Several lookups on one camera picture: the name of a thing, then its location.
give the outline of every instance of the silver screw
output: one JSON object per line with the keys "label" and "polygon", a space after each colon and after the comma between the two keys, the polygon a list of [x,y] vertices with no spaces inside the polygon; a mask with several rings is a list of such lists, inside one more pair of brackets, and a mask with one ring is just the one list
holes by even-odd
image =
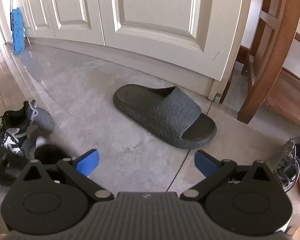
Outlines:
{"label": "silver screw", "polygon": [[107,197],[111,196],[111,192],[101,189],[101,190],[96,191],[94,195],[98,198],[107,198]]}
{"label": "silver screw", "polygon": [[195,197],[199,196],[199,191],[197,191],[195,189],[188,189],[183,193],[183,195],[185,197],[195,198]]}

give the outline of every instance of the blue microfiber mop head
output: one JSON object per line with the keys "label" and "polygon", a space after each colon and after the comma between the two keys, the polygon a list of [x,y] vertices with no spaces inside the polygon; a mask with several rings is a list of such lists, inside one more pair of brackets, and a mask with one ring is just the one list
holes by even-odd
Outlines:
{"label": "blue microfiber mop head", "polygon": [[19,8],[12,10],[13,19],[13,54],[18,54],[25,49],[25,37],[23,36],[22,14]]}

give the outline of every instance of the white cabinet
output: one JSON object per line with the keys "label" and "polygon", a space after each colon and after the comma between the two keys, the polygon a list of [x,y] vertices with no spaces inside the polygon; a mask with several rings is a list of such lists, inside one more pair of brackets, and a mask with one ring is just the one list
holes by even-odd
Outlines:
{"label": "white cabinet", "polygon": [[99,0],[107,46],[221,80],[242,0]]}
{"label": "white cabinet", "polygon": [[30,37],[124,49],[215,80],[222,78],[242,7],[242,0],[19,1]]}

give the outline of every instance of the tile floor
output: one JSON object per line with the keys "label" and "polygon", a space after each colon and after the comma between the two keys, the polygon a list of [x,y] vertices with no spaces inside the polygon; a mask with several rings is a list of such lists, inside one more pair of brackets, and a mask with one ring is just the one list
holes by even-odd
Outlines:
{"label": "tile floor", "polygon": [[[203,149],[218,159],[251,164],[274,153],[300,128],[261,107],[248,125],[236,120],[247,83],[236,63],[233,81],[222,105],[185,90],[217,124],[215,138]],[[55,130],[51,139],[80,155],[100,152],[91,179],[118,191],[176,191],[180,194],[204,177],[194,166],[195,150],[174,148],[119,112],[112,103],[121,86],[136,83],[161,88],[172,84],[139,71],[94,57],[32,44],[18,56],[0,49],[0,115],[36,99],[48,110]],[[294,205],[291,223],[300,223],[300,194],[289,194]]]}

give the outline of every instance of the sneaker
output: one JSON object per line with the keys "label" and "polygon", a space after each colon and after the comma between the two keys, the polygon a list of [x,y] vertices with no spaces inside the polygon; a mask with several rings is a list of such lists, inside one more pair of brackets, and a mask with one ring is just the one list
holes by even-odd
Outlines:
{"label": "sneaker", "polygon": [[6,111],[0,119],[0,146],[18,155],[25,155],[22,145],[34,130],[39,128],[45,134],[53,130],[51,115],[38,108],[35,100],[24,101],[20,110]]}
{"label": "sneaker", "polygon": [[279,180],[285,192],[297,183],[300,175],[300,137],[287,141],[265,163]]}

